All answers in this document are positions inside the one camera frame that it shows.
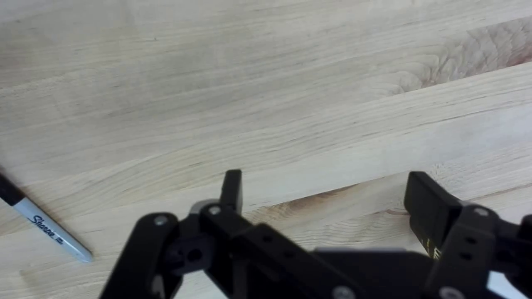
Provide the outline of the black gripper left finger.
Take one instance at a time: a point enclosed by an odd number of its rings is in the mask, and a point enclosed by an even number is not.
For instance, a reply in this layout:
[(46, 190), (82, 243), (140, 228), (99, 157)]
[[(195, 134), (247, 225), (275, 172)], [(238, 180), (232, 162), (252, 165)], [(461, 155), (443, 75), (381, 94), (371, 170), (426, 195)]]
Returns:
[(184, 220), (152, 213), (135, 225), (100, 299), (174, 299), (202, 271), (228, 299), (357, 299), (353, 280), (268, 225), (242, 217), (243, 173)]

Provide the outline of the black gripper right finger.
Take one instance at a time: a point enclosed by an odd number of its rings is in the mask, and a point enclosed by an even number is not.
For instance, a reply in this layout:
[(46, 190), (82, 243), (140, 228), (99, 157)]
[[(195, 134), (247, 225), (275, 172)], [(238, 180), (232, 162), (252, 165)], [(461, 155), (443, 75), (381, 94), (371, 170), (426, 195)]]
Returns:
[(491, 208), (453, 197), (425, 172), (408, 177), (405, 208), (435, 261), (426, 283), (430, 299), (504, 299), (490, 290), (493, 273), (532, 296), (531, 217), (509, 223)]

